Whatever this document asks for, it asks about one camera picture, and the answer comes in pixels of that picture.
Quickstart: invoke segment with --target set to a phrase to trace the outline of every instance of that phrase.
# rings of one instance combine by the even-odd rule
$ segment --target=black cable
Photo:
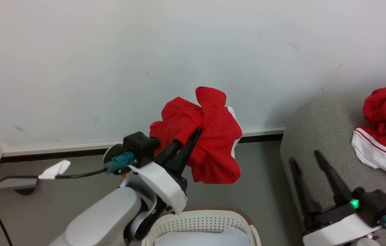
[[[88,177],[92,175],[96,175],[99,173],[103,173],[106,171],[106,168],[101,169],[99,171],[94,171],[91,173],[83,173],[83,174],[76,174],[76,175],[57,175],[55,176],[55,179],[77,179],[77,178],[83,178]],[[37,175],[13,175],[13,176],[6,176],[4,178],[0,179],[0,183],[5,181],[6,179],[38,179]],[[8,241],[9,246],[12,246],[11,239],[9,238],[8,232],[6,231],[4,224],[2,220],[0,219],[0,227],[3,231],[4,236],[6,237],[6,240]]]

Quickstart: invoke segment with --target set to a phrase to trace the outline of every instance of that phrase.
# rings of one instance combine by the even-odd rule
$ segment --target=white baseboard
[[[284,130],[285,130],[285,127],[245,130],[243,131],[243,137],[283,134]],[[86,143],[86,144],[80,143],[77,145],[56,145],[56,146],[46,146],[46,147],[4,149],[3,157],[104,149],[104,148],[109,148],[112,145],[121,143],[121,142],[123,142],[123,140],[110,141],[110,142],[98,142],[98,143]]]

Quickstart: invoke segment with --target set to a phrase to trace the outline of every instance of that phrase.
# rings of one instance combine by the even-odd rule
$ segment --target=white wall
[[[243,129],[386,86],[386,1],[0,0],[7,149],[147,133],[201,85],[226,92]]]

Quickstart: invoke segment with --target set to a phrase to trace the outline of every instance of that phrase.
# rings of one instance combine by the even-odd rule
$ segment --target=white cloth in basket
[[[155,240],[155,246],[250,246],[246,233],[228,226],[221,233],[169,232]]]

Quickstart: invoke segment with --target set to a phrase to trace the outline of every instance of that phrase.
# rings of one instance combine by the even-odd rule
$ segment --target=gray floor
[[[186,168],[188,206],[222,205],[243,210],[257,228],[263,245],[298,246],[301,226],[279,159],[280,141],[242,143],[235,148],[241,178],[231,185],[194,183]],[[67,173],[101,167],[101,156],[70,159]],[[0,177],[39,174],[57,160],[0,165]],[[0,190],[0,215],[15,246],[47,246],[68,223],[114,190],[121,177],[104,174],[75,180],[40,181],[35,193],[21,196]],[[0,246],[6,246],[0,229]]]

